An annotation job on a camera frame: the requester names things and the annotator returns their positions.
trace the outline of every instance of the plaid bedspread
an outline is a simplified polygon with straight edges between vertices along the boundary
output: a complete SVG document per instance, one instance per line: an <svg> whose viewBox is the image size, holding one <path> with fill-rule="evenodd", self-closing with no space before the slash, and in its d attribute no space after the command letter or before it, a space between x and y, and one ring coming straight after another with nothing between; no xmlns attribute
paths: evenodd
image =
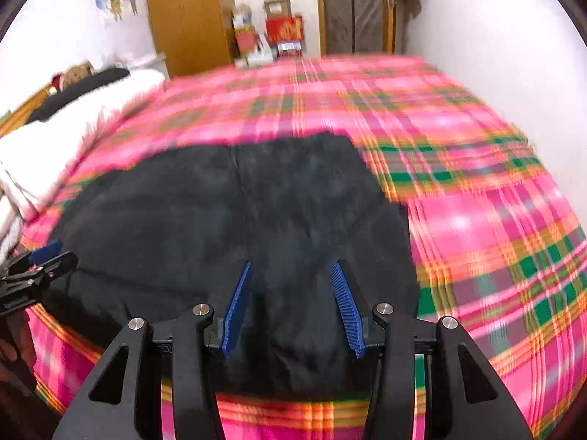
<svg viewBox="0 0 587 440"><path fill-rule="evenodd" d="M587 374L585 234L523 134L420 59L285 61L166 83L81 160L23 244L45 243L68 203L104 172L176 147L325 130L348 136L389 200L409 207L419 316L457 317L545 438ZM30 312L39 393L63 412L100 352L42 307ZM422 372L415 438L423 436ZM168 386L163 397L171 439ZM358 439L368 408L367 400L222 394L218 403L227 438L255 440Z"/></svg>

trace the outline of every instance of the wooden cabinet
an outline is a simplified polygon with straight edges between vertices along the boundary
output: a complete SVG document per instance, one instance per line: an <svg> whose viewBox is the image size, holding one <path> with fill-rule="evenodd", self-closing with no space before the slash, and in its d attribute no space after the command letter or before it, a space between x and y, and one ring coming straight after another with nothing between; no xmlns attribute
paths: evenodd
<svg viewBox="0 0 587 440"><path fill-rule="evenodd" d="M147 0L153 38L170 76L200 73L233 61L234 0Z"/></svg>

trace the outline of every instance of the black pillow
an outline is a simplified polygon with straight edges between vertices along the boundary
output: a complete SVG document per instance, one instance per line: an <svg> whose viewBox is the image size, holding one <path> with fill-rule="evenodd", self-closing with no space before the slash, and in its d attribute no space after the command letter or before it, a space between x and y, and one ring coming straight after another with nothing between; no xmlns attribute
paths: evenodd
<svg viewBox="0 0 587 440"><path fill-rule="evenodd" d="M129 74L130 73L128 72L128 69L109 68L107 70L100 71L99 73L92 74L91 76L88 76L81 81L73 83L62 92L58 92L57 94L52 95L50 98L45 99L41 107L30 114L26 124L33 121L45 122L53 114L64 108L70 102L75 101L88 92L92 92L94 89L98 89L99 87L120 81L121 79L126 78Z"/></svg>

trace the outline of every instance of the red box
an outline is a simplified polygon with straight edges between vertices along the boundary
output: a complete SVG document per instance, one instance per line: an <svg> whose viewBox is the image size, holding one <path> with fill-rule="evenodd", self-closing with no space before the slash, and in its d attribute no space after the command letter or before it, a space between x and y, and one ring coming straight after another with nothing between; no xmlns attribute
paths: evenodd
<svg viewBox="0 0 587 440"><path fill-rule="evenodd" d="M241 53L241 56L246 56L257 48L259 38L252 25L234 30L234 36L237 40L238 51Z"/></svg>
<svg viewBox="0 0 587 440"><path fill-rule="evenodd" d="M267 41L276 45L282 41L303 41L303 20L300 14L271 18L265 21Z"/></svg>

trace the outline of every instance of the blue gripper pad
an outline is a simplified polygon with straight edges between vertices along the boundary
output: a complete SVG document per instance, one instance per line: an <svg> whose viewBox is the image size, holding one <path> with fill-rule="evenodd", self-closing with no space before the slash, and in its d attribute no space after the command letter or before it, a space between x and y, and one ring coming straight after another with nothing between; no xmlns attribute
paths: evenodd
<svg viewBox="0 0 587 440"><path fill-rule="evenodd" d="M353 349L357 358L365 355L365 342L363 341L363 323L354 304L353 295L350 292L349 284L344 277L344 273L339 263L332 267L332 287L334 296L346 332L346 340L351 349Z"/></svg>
<svg viewBox="0 0 587 440"><path fill-rule="evenodd" d="M31 252L29 254L29 263L31 266L39 266L43 263L46 263L47 261L52 260L58 256L61 253L62 248L63 243L59 240L51 242L43 248L39 248L38 250Z"/></svg>
<svg viewBox="0 0 587 440"><path fill-rule="evenodd" d="M248 261L238 281L233 299L224 320L224 339L222 341L222 352L226 357L235 348L238 336L241 332L249 293L251 290L251 262Z"/></svg>

